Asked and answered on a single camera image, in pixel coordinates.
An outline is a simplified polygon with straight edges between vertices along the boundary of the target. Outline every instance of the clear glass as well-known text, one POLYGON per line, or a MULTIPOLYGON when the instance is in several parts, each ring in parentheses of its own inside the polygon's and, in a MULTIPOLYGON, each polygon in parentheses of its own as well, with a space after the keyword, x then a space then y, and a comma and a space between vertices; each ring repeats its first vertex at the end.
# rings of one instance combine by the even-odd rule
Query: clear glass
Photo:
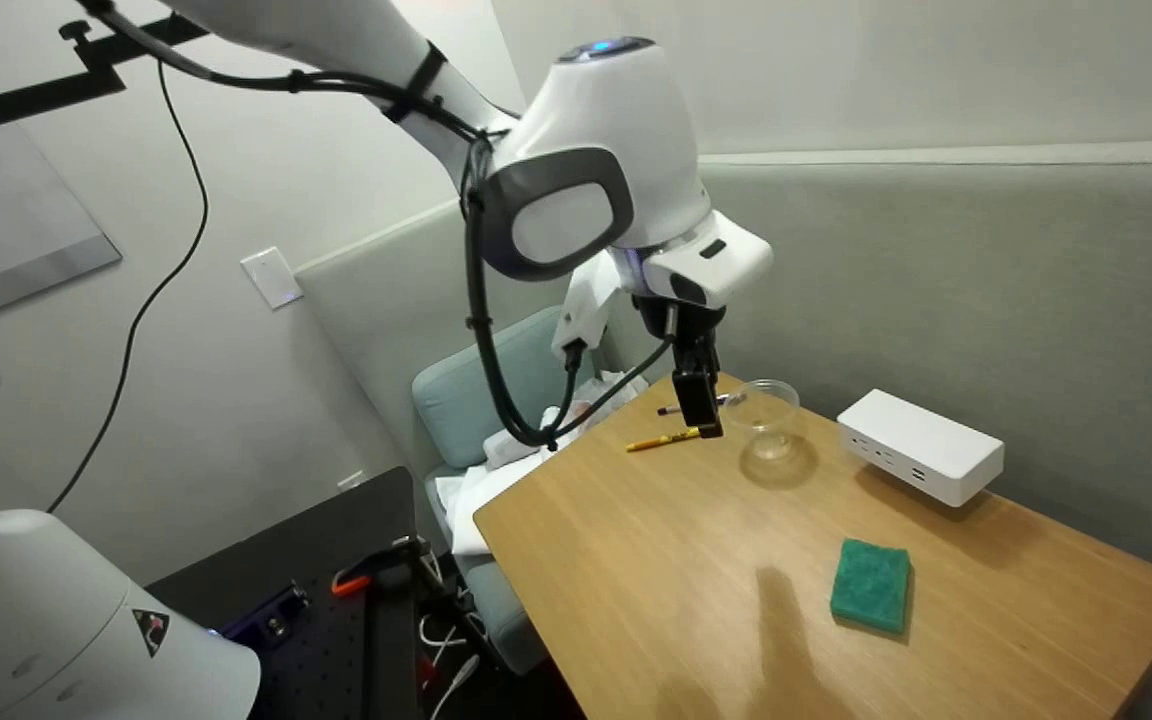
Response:
POLYGON ((752 486, 798 486, 809 471, 799 441, 799 391, 783 379, 747 379, 734 401, 734 428, 741 433, 741 471, 752 486))

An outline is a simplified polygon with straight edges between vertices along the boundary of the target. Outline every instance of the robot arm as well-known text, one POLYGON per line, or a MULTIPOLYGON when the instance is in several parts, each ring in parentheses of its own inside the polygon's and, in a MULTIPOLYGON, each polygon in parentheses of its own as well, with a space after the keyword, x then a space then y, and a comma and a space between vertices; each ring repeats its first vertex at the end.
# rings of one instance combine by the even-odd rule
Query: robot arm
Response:
POLYGON ((151 599, 57 516, 0 511, 0 718, 250 718, 256 681, 254 652, 151 599), (145 615, 165 624, 151 652, 145 615))
MULTIPOLYGON (((647 333, 671 340, 683 420, 719 433, 713 327, 734 293, 774 265, 774 250, 713 210, 683 96, 651 42, 596 42, 559 56, 532 110, 511 120, 389 0, 165 6, 216 36, 322 68, 313 80, 389 87, 368 96, 449 170, 465 196, 472 323, 487 379, 481 262, 511 280, 571 276, 558 327, 564 352, 596 348, 608 300, 632 293, 647 333)), ((138 42, 138 23, 114 0, 83 0, 83 7, 138 42)), ((552 441, 517 428, 507 401, 491 398, 522 441, 552 441)))

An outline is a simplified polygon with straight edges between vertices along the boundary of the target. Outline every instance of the black wire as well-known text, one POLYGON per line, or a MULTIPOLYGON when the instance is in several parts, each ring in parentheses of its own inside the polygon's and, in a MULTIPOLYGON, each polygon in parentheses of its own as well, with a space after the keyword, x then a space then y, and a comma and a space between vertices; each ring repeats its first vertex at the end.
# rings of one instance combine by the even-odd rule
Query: black wire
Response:
POLYGON ((594 401, 571 423, 558 428, 558 435, 568 435, 571 428, 581 428, 585 420, 594 420, 606 406, 613 406, 613 398, 619 398, 635 376, 644 376, 671 340, 661 340, 632 371, 624 371, 600 401, 594 401))
POLYGON ((83 480, 91 455, 100 454, 100 443, 105 443, 105 435, 108 435, 108 428, 114 428, 114 420, 115 420, 115 414, 121 414, 121 406, 123 406, 123 390, 127 390, 127 376, 133 376, 133 355, 138 355, 141 322, 145 322, 148 310, 165 296, 165 289, 193 265, 193 258, 200 252, 200 246, 203 246, 203 236, 210 236, 210 223, 211 223, 210 180, 203 180, 200 155, 193 153, 193 140, 188 140, 188 132, 185 132, 179 116, 178 116, 178 101, 171 101, 165 65, 155 65, 155 75, 159 75, 159 96, 165 96, 165 110, 168 110, 171 129, 178 129, 178 136, 179 136, 179 147, 185 147, 185 155, 188 155, 188 170, 193 170, 193 180, 197 180, 197 190, 200 190, 200 204, 203 204, 203 210, 200 210, 200 223, 197 223, 197 234, 193 234, 193 240, 188 240, 188 252, 178 262, 178 268, 171 268, 171 273, 145 296, 145 305, 138 310, 138 318, 133 318, 133 323, 127 323, 127 335, 123 335, 121 379, 115 379, 115 390, 114 390, 114 401, 108 401, 108 409, 105 409, 105 420, 100 420, 100 428, 98 428, 98 435, 91 435, 79 470, 70 478, 70 486, 61 490, 61 498, 49 503, 49 511, 57 511, 57 509, 70 499, 70 493, 83 480))
POLYGON ((564 361, 564 371, 568 371, 564 401, 559 401, 559 414, 552 416, 552 423, 544 423, 544 435, 552 435, 552 441, 564 435, 559 428, 564 428, 564 420, 571 414, 571 401, 576 401, 576 376, 581 376, 585 345, 568 345, 564 352, 568 352, 568 361, 564 361))
POLYGON ((487 318, 487 285, 483 285, 483 234, 481 234, 481 204, 465 199, 465 285, 469 285, 469 327, 481 348, 481 365, 491 390, 491 406, 507 435, 522 443, 552 443, 552 435, 535 433, 524 414, 511 406, 511 391, 500 371, 497 340, 491 340, 491 318, 487 318))

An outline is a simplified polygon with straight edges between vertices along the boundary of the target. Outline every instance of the wooden table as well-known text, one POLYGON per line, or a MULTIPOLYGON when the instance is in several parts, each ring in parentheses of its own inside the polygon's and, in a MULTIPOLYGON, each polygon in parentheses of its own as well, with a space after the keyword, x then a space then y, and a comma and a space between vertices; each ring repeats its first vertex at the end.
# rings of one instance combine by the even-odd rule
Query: wooden table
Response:
POLYGON ((799 471, 657 454, 657 385, 491 499, 506 577, 594 720, 1117 718, 1152 670, 1152 563, 1003 498, 941 509, 799 414, 799 471), (907 547, 907 638, 829 612, 842 539, 907 547))

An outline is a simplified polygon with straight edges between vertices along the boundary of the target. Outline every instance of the wall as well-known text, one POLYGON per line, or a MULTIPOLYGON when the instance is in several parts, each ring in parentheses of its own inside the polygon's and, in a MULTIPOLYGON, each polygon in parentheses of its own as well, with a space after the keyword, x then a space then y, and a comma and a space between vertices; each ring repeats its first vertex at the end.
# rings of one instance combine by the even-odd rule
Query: wall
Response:
MULTIPOLYGON (((159 6, 121 6, 141 19, 159 6)), ((487 6, 406 0, 430 36, 517 106, 487 6)), ((78 74, 57 42, 70 0, 0 0, 0 87, 78 74)), ((232 74, 284 68, 200 42, 232 74)), ((200 199, 168 129, 151 65, 127 91, 29 120, 29 136, 123 250, 115 273, 0 312, 0 509, 49 503, 108 406, 133 310, 185 252, 200 199)), ((151 579, 386 471, 397 454, 302 305, 269 312, 235 268, 256 250, 310 265, 452 196, 444 173, 364 101, 244 96, 171 75, 211 186, 211 234, 141 333, 123 414, 63 509, 100 551, 151 579)))
POLYGON ((709 153, 1152 140, 1138 0, 497 0, 532 91, 552 56, 657 36, 709 153))

